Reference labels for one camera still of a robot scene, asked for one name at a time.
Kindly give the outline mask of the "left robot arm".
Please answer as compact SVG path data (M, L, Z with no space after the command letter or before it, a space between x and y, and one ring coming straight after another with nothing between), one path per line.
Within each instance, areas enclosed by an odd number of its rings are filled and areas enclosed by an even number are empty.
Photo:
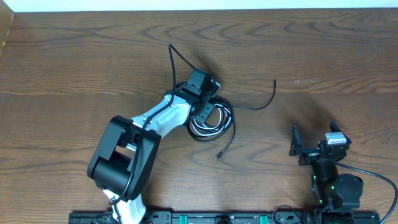
M140 223L146 214L141 193L160 141L171 130L210 110L220 84L203 70L173 85L162 101L142 115L114 116L88 165L87 176L108 197L116 223Z

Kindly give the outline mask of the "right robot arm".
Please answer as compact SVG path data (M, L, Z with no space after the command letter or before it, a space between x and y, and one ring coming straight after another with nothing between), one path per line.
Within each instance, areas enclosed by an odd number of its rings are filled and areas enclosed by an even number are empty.
M312 192L320 204L303 215L304 223L354 223L353 210L359 208L363 180L353 174L340 174L337 162L347 156L351 140L334 122L317 147L304 148L299 129L292 126L289 155L300 166L312 168Z

